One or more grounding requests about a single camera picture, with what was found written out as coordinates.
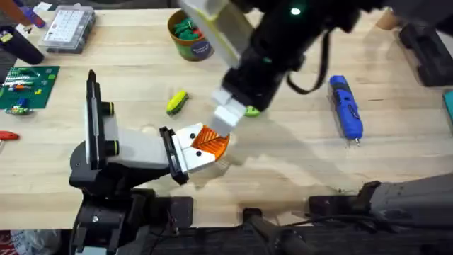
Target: white label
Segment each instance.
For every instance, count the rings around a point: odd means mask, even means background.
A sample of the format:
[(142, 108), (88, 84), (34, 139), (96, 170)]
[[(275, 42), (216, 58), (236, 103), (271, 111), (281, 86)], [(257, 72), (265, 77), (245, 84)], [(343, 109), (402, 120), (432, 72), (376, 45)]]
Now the white label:
[(83, 11), (59, 11), (50, 25), (44, 41), (71, 42), (83, 15)]

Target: wooden table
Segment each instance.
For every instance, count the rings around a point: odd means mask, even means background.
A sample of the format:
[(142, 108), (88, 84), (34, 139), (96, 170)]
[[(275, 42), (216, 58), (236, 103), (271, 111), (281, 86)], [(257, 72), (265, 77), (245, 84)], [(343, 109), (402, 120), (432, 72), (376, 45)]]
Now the wooden table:
[[(210, 119), (211, 92), (227, 66), (213, 55), (182, 59), (166, 29), (175, 10), (97, 11), (98, 22), (82, 55), (49, 55), (59, 65), (45, 110), (18, 118), (0, 114), (0, 128), (21, 135), (0, 154), (0, 229), (70, 228), (81, 192), (68, 184), (69, 157), (84, 139), (85, 81), (94, 69), (103, 99), (114, 101), (119, 124), (155, 135)], [(311, 195), (339, 188), (354, 193), (364, 182), (407, 181), (451, 171), (453, 139), (442, 90), (421, 86), (405, 50), (390, 32), (374, 28), (382, 13), (364, 15), (354, 33), (336, 31), (329, 74), (348, 78), (365, 125), (362, 146), (348, 147), (336, 123), (328, 86), (300, 96), (283, 84), (266, 114), (242, 121), (226, 156), (178, 186), (170, 177), (152, 181), (161, 196), (192, 196), (195, 226), (232, 226), (245, 207), (259, 207), (280, 224), (299, 220)], [(50, 20), (52, 13), (43, 15)], [(250, 15), (256, 23), (257, 13)], [(36, 43), (42, 31), (34, 29)], [(319, 42), (294, 75), (315, 81)], [(180, 114), (165, 114), (179, 89), (191, 99)]]

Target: circuit board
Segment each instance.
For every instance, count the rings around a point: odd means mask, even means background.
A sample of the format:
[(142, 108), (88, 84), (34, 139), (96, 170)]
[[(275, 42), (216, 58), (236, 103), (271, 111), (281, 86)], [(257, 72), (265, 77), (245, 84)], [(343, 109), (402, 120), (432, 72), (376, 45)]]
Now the circuit board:
[[(0, 88), (0, 109), (9, 109), (20, 98), (28, 99), (27, 108), (43, 109), (55, 84), (59, 67), (12, 67), (5, 78), (5, 86)], [(27, 88), (10, 91), (13, 82), (22, 82)]]

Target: blue handle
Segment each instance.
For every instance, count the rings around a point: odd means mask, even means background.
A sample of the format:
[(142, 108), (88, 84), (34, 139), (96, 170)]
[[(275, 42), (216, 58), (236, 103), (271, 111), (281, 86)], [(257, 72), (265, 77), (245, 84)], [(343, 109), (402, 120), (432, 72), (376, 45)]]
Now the blue handle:
[(362, 138), (363, 124), (348, 82), (344, 76), (335, 75), (331, 78), (331, 86), (338, 119), (346, 138), (350, 140)]

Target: cup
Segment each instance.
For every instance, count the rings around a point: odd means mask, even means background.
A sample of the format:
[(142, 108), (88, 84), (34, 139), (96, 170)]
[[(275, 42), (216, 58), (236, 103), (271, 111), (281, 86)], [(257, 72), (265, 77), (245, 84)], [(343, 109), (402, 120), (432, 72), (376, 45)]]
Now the cup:
[(214, 48), (212, 48), (204, 35), (194, 40), (182, 40), (174, 34), (174, 26), (186, 18), (187, 15), (183, 10), (176, 11), (169, 18), (168, 31), (170, 33), (171, 39), (173, 39), (176, 48), (178, 48), (179, 54), (184, 59), (188, 61), (205, 60), (212, 55)]

